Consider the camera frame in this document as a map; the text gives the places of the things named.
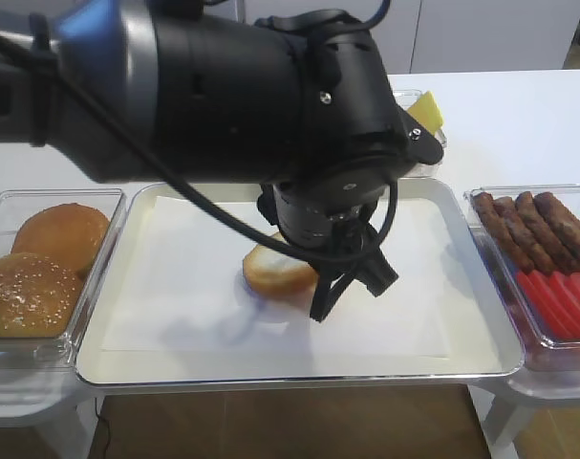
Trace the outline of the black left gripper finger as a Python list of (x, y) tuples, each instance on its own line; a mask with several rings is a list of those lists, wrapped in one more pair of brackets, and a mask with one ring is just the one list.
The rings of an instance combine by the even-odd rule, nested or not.
[(342, 273), (330, 268), (322, 268), (319, 271), (311, 301), (310, 318), (323, 321), (352, 282), (352, 271)]

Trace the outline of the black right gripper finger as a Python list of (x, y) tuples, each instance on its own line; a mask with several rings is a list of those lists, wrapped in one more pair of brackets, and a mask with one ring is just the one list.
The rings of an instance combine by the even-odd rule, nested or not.
[(398, 280), (398, 273), (389, 264), (382, 250), (377, 249), (360, 262), (355, 279), (371, 295), (382, 295)]

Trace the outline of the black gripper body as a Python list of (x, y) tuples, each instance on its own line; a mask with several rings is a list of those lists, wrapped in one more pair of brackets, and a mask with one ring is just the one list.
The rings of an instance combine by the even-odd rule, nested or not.
[(272, 185), (262, 185), (257, 199), (260, 213), (288, 244), (334, 259), (361, 253), (375, 242), (377, 230), (370, 218), (377, 207), (378, 202), (373, 201), (328, 215), (294, 203), (290, 195)]

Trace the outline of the black blue robot arm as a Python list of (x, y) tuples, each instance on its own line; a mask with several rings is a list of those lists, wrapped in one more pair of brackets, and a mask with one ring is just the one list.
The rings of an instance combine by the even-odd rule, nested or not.
[(51, 146), (98, 183), (165, 181), (318, 273), (323, 320), (354, 281), (383, 294), (398, 180), (443, 156), (398, 104), (371, 29), (327, 9), (252, 25), (203, 1), (0, 10), (0, 142)]

